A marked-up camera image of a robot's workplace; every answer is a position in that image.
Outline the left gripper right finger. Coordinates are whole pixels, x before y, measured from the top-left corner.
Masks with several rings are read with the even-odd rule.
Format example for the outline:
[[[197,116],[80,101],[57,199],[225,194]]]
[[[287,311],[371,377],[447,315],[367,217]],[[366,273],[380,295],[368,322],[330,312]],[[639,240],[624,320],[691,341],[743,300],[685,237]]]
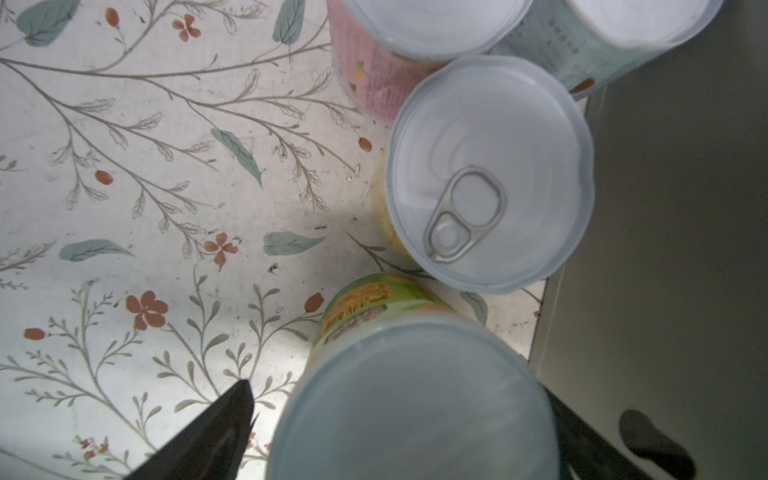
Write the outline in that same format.
[[[544,390],[554,415],[562,480],[651,480],[549,389]]]

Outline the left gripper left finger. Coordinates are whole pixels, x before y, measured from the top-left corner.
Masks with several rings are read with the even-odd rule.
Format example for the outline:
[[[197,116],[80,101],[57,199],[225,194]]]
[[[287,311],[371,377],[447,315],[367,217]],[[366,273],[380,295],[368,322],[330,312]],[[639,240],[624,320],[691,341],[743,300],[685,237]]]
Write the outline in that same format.
[[[239,380],[128,477],[234,479],[253,428],[250,383]]]

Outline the green orange label can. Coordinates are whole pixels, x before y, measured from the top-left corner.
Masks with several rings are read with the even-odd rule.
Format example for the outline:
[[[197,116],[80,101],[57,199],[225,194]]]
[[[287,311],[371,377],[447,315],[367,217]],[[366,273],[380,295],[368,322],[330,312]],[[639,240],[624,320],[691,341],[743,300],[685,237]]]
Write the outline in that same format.
[[[526,360],[422,283],[375,273],[328,303],[271,442],[269,479],[556,479]]]

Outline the yellow label can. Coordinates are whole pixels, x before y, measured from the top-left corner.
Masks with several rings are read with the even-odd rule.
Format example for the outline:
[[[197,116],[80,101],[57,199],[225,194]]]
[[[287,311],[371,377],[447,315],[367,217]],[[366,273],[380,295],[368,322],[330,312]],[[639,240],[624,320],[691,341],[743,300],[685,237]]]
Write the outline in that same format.
[[[594,202],[594,147],[567,90],[521,58],[456,60],[399,111],[384,168],[407,254],[463,292],[502,295],[574,252]]]

